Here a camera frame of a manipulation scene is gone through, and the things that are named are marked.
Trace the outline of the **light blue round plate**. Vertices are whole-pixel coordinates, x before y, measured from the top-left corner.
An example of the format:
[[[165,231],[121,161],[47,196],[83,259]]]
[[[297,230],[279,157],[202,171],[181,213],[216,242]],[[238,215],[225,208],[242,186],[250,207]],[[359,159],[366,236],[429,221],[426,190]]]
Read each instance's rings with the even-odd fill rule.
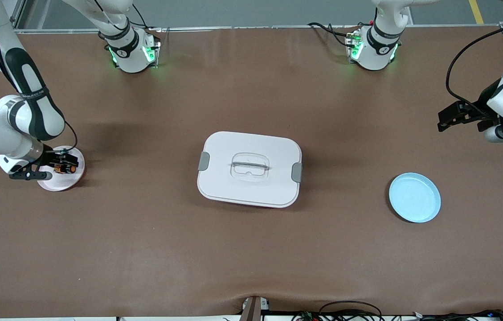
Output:
[[[420,173],[402,173],[388,188],[388,201],[402,219],[412,223],[433,220],[441,210],[438,187]]]

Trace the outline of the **pink round plate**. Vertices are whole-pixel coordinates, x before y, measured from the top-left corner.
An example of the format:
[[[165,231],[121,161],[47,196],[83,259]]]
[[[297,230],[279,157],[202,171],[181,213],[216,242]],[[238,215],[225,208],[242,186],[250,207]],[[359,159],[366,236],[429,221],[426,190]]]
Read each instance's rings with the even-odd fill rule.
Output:
[[[72,155],[78,157],[78,169],[75,173],[65,173],[53,175],[53,178],[47,181],[37,181],[39,186],[47,191],[58,192],[74,187],[86,172],[86,160],[78,148],[69,151]]]

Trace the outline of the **white lidded storage box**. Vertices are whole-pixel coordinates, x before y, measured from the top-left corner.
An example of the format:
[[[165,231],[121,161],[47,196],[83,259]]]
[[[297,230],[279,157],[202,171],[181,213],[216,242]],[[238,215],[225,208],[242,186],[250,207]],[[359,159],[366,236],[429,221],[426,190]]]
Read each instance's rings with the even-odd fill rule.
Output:
[[[210,200],[282,209],[298,199],[302,174],[295,141],[222,131],[204,143],[197,187]]]

